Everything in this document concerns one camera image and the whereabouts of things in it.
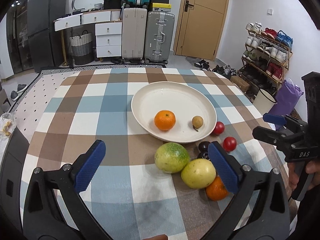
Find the person's right hand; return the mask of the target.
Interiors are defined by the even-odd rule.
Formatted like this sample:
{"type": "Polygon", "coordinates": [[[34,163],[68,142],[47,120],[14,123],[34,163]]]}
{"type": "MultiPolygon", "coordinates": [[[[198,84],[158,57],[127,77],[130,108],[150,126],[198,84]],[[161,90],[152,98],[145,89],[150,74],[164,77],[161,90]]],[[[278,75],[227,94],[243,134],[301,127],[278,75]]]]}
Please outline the person's right hand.
{"type": "MultiPolygon", "coordinates": [[[[289,168],[289,186],[292,190],[297,187],[299,182],[299,176],[295,173],[295,163],[288,163],[289,168]]],[[[311,181],[308,190],[320,184],[320,162],[319,159],[310,161],[306,166],[306,173],[313,174],[313,180],[311,181]]]]}

